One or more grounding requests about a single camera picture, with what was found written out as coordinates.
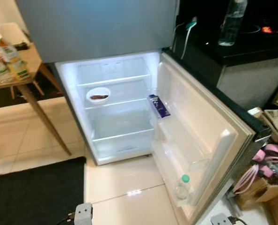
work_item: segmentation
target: black mat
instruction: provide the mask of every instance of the black mat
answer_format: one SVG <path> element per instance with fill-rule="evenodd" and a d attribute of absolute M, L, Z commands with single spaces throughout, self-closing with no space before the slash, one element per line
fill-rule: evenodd
<path fill-rule="evenodd" d="M 79 157 L 0 176 L 0 225 L 55 225 L 84 199 Z"/>

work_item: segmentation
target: wooden table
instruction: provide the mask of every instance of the wooden table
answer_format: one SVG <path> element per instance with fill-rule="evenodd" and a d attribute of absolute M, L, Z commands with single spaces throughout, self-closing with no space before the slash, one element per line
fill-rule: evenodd
<path fill-rule="evenodd" d="M 31 74 L 30 78 L 27 78 L 22 81 L 12 81 L 12 82 L 6 82 L 6 83 L 0 83 L 0 88 L 7 88 L 7 87 L 17 87 L 18 90 L 23 94 L 24 98 L 29 102 L 32 106 L 32 108 L 35 110 L 35 112 L 38 114 L 42 122 L 45 124 L 45 126 L 48 128 L 48 130 L 51 132 L 51 134 L 56 138 L 56 140 L 59 142 L 63 150 L 70 156 L 71 152 L 65 145 L 64 141 L 60 137 L 59 133 L 51 123 L 50 119 L 47 117 L 47 115 L 44 113 L 40 105 L 38 104 L 37 100 L 33 96 L 30 89 L 27 87 L 28 83 L 32 83 L 35 80 L 36 73 L 40 71 L 59 91 L 61 91 L 55 77 L 52 75 L 52 73 L 46 68 L 46 66 L 42 63 L 42 60 L 37 52 L 37 49 L 35 48 L 35 45 L 33 43 L 30 44 L 28 50 L 22 50 L 19 51 L 20 56 L 23 58 L 25 62 L 27 62 L 27 68 L 29 70 L 29 73 Z"/>

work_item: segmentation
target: bottle with green cap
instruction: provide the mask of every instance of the bottle with green cap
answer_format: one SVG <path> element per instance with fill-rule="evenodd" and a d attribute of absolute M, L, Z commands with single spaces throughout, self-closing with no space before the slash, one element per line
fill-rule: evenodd
<path fill-rule="evenodd" d="M 190 190 L 190 177 L 184 174 L 180 179 L 177 180 L 175 186 L 175 195 L 178 199 L 186 199 Z"/>

